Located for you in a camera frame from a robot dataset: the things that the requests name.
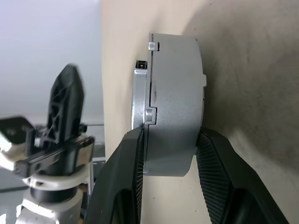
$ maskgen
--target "beige wall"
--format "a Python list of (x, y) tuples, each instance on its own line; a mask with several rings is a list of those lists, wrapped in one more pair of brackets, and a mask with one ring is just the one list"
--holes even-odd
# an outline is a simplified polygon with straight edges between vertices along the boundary
[[(130, 129), (132, 71), (149, 32), (198, 39), (204, 125), (226, 135), (290, 223), (299, 215), (299, 2), (103, 0), (106, 155)], [(183, 178), (146, 177), (142, 222), (209, 223), (196, 163)]]

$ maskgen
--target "white wall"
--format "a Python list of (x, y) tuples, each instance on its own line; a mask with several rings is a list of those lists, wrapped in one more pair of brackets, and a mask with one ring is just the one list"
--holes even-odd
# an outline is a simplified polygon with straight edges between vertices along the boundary
[(103, 123), (100, 3), (0, 2), (0, 115), (45, 123), (52, 84), (67, 63), (85, 88), (83, 121)]

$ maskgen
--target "ribbed rubber pad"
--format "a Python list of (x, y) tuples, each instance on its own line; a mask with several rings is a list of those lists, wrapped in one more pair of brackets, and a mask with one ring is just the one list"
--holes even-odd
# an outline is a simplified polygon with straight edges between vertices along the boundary
[(212, 224), (220, 224), (230, 196), (231, 184), (213, 143), (201, 135), (197, 150), (199, 181)]
[(143, 148), (139, 150), (138, 161), (136, 161), (136, 164), (138, 169), (136, 170), (135, 174), (135, 195), (136, 195), (136, 209), (137, 209), (137, 215), (138, 215), (138, 223), (140, 224), (141, 221), (141, 204), (142, 204), (142, 186), (143, 186)]

